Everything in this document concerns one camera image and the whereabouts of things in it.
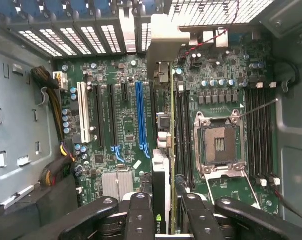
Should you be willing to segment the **black open PC case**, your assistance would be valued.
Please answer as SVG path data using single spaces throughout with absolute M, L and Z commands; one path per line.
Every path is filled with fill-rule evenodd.
M 62 148 L 62 90 L 54 89 L 53 79 L 59 62 L 147 59 L 155 14 L 167 15 L 190 35 L 176 59 L 237 49 L 270 54 L 280 185 L 279 213 L 268 214 L 302 228 L 302 0 L 0 0 L 0 208 L 37 187 L 56 186 L 68 176 L 76 180 L 74 155 Z M 90 240 L 124 240 L 136 193 L 150 195 L 153 211 L 153 194 L 127 193 L 119 213 Z M 174 232 L 155 240 L 194 240 L 179 226 L 175 186 L 173 197 Z

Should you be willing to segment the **green Dell motherboard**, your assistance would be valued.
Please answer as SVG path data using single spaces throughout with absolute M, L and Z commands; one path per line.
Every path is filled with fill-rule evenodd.
M 255 106 L 259 107 L 259 90 L 264 89 L 265 104 L 275 99 L 277 83 L 273 79 L 273 59 L 265 50 L 226 50 L 223 52 L 201 51 L 190 55 L 180 54 L 173 62 L 174 85 L 179 92 L 181 137 L 184 154 L 184 180 L 188 192 L 204 195 L 210 202 L 220 197 L 231 197 L 249 205 L 255 199 L 244 177 L 209 180 L 213 200 L 208 185 L 202 179 L 196 167 L 194 150 L 194 122 L 197 112 L 206 117 L 227 117 L 237 109 L 240 115 L 245 113 L 244 90 L 255 89 Z M 62 125 L 65 141 L 61 147 L 73 153 L 75 161 L 78 205 L 84 206 L 103 196 L 102 175 L 105 173 L 132 172 L 134 192 L 152 194 L 152 159 L 156 142 L 153 139 L 152 111 L 150 98 L 150 80 L 147 74 L 147 58 L 144 55 L 72 59 L 60 61 L 59 71 L 67 73 L 68 91 L 61 91 Z M 146 140 L 150 159 L 139 148 L 139 128 L 136 100 L 136 82 L 143 83 L 144 117 Z M 77 83 L 87 84 L 90 143 L 82 143 Z M 122 100 L 121 83 L 128 84 L 128 102 Z M 98 147 L 97 128 L 94 110 L 93 86 L 99 85 L 103 102 L 104 141 L 103 148 Z M 107 85 L 114 85 L 115 110 L 117 121 L 118 145 L 111 147 L 109 106 Z M 192 144 L 192 164 L 194 188 L 189 185 L 189 165 L 187 153 L 187 134 L 185 117 L 185 91 L 189 92 L 189 111 Z M 281 183 L 276 170 L 276 131 L 275 107 L 271 105 L 271 127 L 273 145 L 272 184 L 268 182 L 268 142 L 266 110 L 264 108 L 264 149 L 265 178 L 261 179 L 261 140 L 259 110 L 255 111 L 255 133 L 257 138 L 257 180 L 249 181 L 256 193 L 261 210 L 277 215 L 279 200 L 277 189 Z M 245 120 L 244 127 L 245 172 L 248 174 L 247 144 Z

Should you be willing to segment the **silver chipset heatsink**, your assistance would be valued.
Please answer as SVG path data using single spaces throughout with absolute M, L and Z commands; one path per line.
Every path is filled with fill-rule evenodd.
M 104 173 L 101 179 L 103 196 L 112 197 L 121 202 L 125 194 L 134 192 L 131 171 Z

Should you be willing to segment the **blue expansion slot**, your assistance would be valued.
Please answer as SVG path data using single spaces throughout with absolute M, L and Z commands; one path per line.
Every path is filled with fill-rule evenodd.
M 149 153 L 149 144 L 147 142 L 147 130 L 144 111 L 143 83 L 141 81 L 137 81 L 135 83 L 135 95 L 138 119 L 139 149 L 143 151 L 146 158 L 150 159 L 151 156 Z

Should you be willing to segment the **black plastic bay cover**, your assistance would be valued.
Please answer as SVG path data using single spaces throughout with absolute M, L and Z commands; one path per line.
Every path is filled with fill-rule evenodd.
M 78 208 L 76 180 L 38 186 L 7 209 L 0 208 L 0 240 L 18 240 Z

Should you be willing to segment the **thin metal locking lever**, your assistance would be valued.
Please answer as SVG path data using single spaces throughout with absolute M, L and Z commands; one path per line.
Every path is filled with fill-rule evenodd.
M 270 102 L 268 102 L 268 103 L 265 103 L 265 104 L 263 104 L 263 105 L 261 105 L 261 106 L 259 106 L 259 107 L 256 107 L 256 108 L 254 108 L 254 109 L 252 109 L 252 110 L 250 110 L 250 111 L 247 111 L 247 112 L 245 112 L 244 114 L 239 115 L 238 117 L 239 117 L 239 118 L 243 118 L 243 117 L 245 117 L 245 116 L 247 116 L 247 115 L 250 115 L 250 114 L 252 114 L 252 113 L 254 113 L 254 112 L 258 111 L 258 110 L 261 110 L 261 109 L 264 109 L 264 108 L 266 108 L 266 107 L 268 107 L 268 106 L 270 106 L 270 105 L 273 105 L 273 104 L 277 103 L 278 101 L 279 101 L 279 99 L 278 99 L 278 98 L 275 98 L 274 100 L 272 100 L 272 101 L 270 101 Z

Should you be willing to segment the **CPU socket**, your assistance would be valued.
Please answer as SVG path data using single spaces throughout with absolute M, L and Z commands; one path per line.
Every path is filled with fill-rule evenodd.
M 193 124 L 194 157 L 202 179 L 203 166 L 246 163 L 244 124 L 234 109 L 229 116 L 209 117 L 197 112 Z

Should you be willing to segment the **long black expansion slot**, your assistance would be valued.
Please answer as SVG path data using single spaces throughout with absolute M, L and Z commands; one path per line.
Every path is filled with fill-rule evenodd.
M 103 148 L 105 146 L 104 139 L 104 116 L 103 116 L 103 99 L 102 92 L 99 85 L 93 86 L 93 101 L 94 101 L 94 120 L 96 123 L 96 135 L 98 141 L 98 147 Z
M 149 89 L 150 89 L 150 101 L 151 101 L 151 123 L 152 123 L 152 136 L 153 141 L 157 141 L 157 124 L 156 124 L 156 91 L 154 88 L 154 82 L 151 81 L 149 83 Z
M 109 124 L 111 134 L 111 147 L 118 145 L 118 127 L 117 127 L 117 115 L 116 115 L 116 95 L 113 84 L 107 85 L 108 93 L 108 111 L 109 111 Z

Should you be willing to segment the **short black expansion slot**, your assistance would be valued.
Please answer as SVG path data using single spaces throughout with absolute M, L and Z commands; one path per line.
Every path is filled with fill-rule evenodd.
M 127 82 L 121 83 L 121 95 L 124 102 L 129 101 L 129 87 Z

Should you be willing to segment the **black RAM slot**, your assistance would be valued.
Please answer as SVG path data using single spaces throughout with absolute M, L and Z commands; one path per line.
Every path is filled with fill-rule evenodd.
M 180 96 L 179 91 L 176 88 L 174 92 L 174 104 L 175 104 L 175 137 L 176 137 L 176 165 L 177 165 L 177 175 L 185 175 L 185 169 L 184 169 L 184 148 L 182 145 L 183 138 L 181 135 L 181 115 L 180 115 Z
M 256 90 L 251 89 L 248 94 L 248 108 L 250 110 L 254 110 L 256 108 L 255 104 L 255 96 L 256 96 Z M 247 133 L 248 137 L 250 138 L 249 143 L 248 143 L 248 151 L 249 151 L 249 166 L 250 166 L 250 176 L 253 179 L 254 183 L 256 184 L 259 182 L 257 178 L 257 170 L 258 170 L 258 165 L 257 165 L 257 160 L 258 156 L 256 155 L 257 153 L 257 135 L 256 135 L 256 113 L 255 111 L 247 115 Z
M 243 102 L 245 104 L 245 114 L 250 110 L 250 104 L 249 104 L 249 98 L 248 98 L 248 88 L 244 89 L 244 99 Z M 248 166 L 248 170 L 247 170 L 247 175 L 248 177 L 250 177 L 250 174 L 252 173 L 251 171 L 251 147 L 250 147 L 250 137 L 249 137 L 249 120 L 248 120 L 248 116 L 244 116 L 244 120 L 245 120 L 245 140 L 246 140 L 246 161 L 247 161 L 247 166 Z
M 261 147 L 261 170 L 260 170 L 260 178 L 263 179 L 263 182 L 266 182 L 265 177 L 265 114 L 264 114 L 264 107 L 265 99 L 264 99 L 264 89 L 261 88 L 258 91 L 258 103 L 261 109 L 259 110 L 259 122 L 260 122 L 260 147 Z
M 272 116 L 271 116 L 271 106 L 272 104 L 268 105 L 265 108 L 265 113 L 266 113 L 266 131 L 267 131 L 267 155 L 268 155 L 268 160 L 267 160 L 267 165 L 268 165 L 268 170 L 267 170 L 267 180 L 268 184 L 271 185 L 273 180 L 272 180 L 272 173 L 274 170 L 274 164 L 273 164 L 273 138 L 272 138 Z
M 192 131 L 190 123 L 190 103 L 189 103 L 190 90 L 184 93 L 184 108 L 185 108 L 185 124 L 186 124 L 186 146 L 188 154 L 188 171 L 189 171 L 189 187 L 194 189 L 194 171 L 193 171 L 193 154 L 192 154 Z

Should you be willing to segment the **metal socket cover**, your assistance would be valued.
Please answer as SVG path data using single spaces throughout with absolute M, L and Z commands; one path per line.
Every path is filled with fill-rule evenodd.
M 252 205 L 252 207 L 255 207 L 259 210 L 261 210 L 260 203 L 258 201 L 257 195 L 254 191 L 254 188 L 252 184 L 250 183 L 249 177 L 246 173 L 246 163 L 240 162 L 240 163 L 229 163 L 224 166 L 203 166 L 203 178 L 205 179 L 207 183 L 207 188 L 209 191 L 209 196 L 211 200 L 213 200 L 213 194 L 211 191 L 211 188 L 209 186 L 209 180 L 217 180 L 221 179 L 223 176 L 227 176 L 228 178 L 245 178 L 248 186 L 251 190 L 252 196 L 254 197 L 255 203 Z

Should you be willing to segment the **white power connector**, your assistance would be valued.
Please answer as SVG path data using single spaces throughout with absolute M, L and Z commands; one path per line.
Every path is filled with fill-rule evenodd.
M 53 88 L 55 90 L 61 90 L 67 92 L 69 90 L 69 80 L 67 73 L 63 71 L 53 72 Z

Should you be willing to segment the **white expansion slot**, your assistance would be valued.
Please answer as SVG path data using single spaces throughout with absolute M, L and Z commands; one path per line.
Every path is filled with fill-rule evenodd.
M 91 142 L 87 84 L 85 82 L 78 82 L 76 86 L 78 95 L 81 142 L 83 144 L 87 144 Z

